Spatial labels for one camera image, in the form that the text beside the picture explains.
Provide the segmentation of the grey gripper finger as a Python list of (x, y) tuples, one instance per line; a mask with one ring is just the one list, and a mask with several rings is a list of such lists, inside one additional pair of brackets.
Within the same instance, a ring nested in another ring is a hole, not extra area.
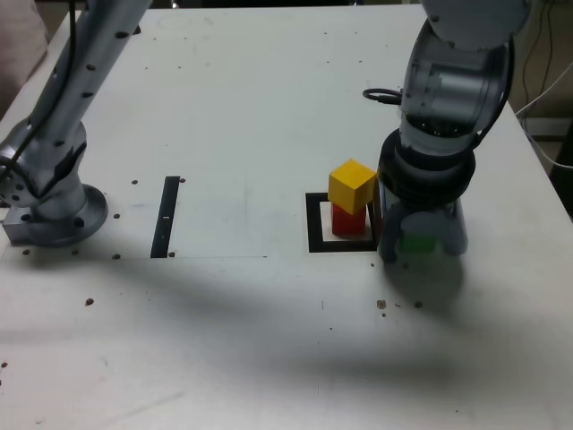
[(460, 201), (406, 216), (401, 221), (401, 232), (401, 251), (406, 253), (430, 254), (439, 245), (443, 253), (460, 256), (468, 245)]
[(401, 238), (401, 221), (404, 218), (404, 206), (397, 201), (382, 212), (383, 226), (378, 244), (378, 252), (384, 262), (396, 262), (397, 243)]

